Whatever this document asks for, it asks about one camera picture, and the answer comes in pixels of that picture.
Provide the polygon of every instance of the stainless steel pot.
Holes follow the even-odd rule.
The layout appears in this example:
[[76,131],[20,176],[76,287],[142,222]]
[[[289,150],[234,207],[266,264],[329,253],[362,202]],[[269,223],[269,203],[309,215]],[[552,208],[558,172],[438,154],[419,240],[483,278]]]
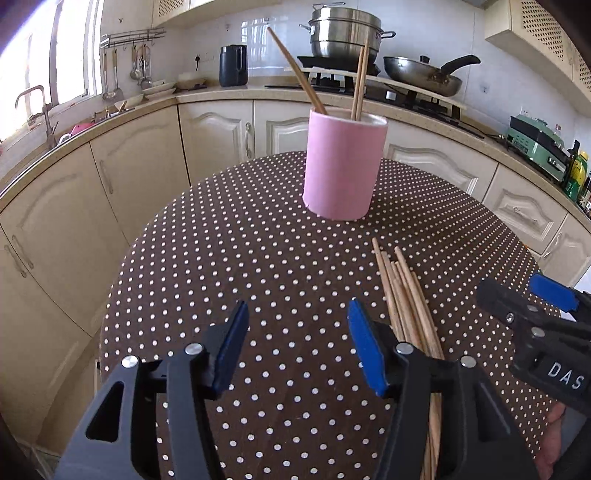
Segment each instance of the stainless steel pot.
[[382,30],[382,21],[367,12],[335,4],[315,4],[312,20],[301,27],[310,32],[310,45],[314,57],[346,60],[356,63],[369,39],[369,63],[378,56],[383,38],[392,38],[393,31]]

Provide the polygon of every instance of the utensil rack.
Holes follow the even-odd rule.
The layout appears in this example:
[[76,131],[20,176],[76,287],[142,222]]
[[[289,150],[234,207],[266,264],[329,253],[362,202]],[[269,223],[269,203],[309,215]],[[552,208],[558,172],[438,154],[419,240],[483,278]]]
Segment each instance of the utensil rack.
[[101,48],[114,48],[123,46],[123,50],[127,49],[127,45],[141,44],[151,42],[154,45],[154,40],[163,38],[166,30],[163,28],[147,28],[146,30],[131,30],[128,32],[105,34],[100,36]]

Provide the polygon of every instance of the pink cup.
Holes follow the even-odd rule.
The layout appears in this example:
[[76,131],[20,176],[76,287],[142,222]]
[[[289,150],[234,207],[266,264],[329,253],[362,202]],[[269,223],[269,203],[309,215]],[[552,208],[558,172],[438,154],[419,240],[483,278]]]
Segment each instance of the pink cup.
[[358,220],[369,210],[388,121],[363,113],[355,122],[350,110],[326,110],[310,111],[304,204],[331,220]]

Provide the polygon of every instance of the round table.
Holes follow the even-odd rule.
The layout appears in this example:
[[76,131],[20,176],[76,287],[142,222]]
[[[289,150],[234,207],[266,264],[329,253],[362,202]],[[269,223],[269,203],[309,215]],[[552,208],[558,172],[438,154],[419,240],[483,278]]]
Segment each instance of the round table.
[[[246,300],[251,327],[232,385],[208,402],[226,476],[369,479],[393,408],[365,383],[346,308],[357,297],[388,321],[375,236],[390,254],[402,248],[446,357],[479,361],[535,454],[551,400],[509,373],[511,332],[475,305],[487,275],[527,294],[537,265],[526,247],[465,192],[392,160],[363,219],[323,219],[301,200],[305,161],[295,152],[229,168],[156,215],[111,289],[102,375],[130,353],[173,355]],[[158,435],[161,469],[174,476],[167,429]]]

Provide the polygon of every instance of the cabinet door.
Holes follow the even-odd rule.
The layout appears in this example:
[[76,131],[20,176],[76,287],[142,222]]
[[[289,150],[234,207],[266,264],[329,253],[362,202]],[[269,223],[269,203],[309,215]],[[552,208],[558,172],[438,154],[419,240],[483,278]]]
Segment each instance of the cabinet door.
[[86,144],[36,178],[0,225],[51,299],[93,335],[128,243]]
[[471,148],[422,128],[390,120],[384,157],[447,180],[482,201],[496,162]]
[[254,158],[252,101],[220,100],[178,106],[191,184]]
[[90,336],[27,271],[0,230],[0,406],[13,435],[35,442]]
[[308,103],[256,101],[256,156],[306,150],[309,121]]
[[100,179],[129,243],[189,188],[176,106],[121,125],[90,142]]
[[544,275],[573,287],[591,265],[591,233],[567,215],[539,264]]
[[566,216],[554,199],[502,165],[482,203],[538,253],[545,250]]

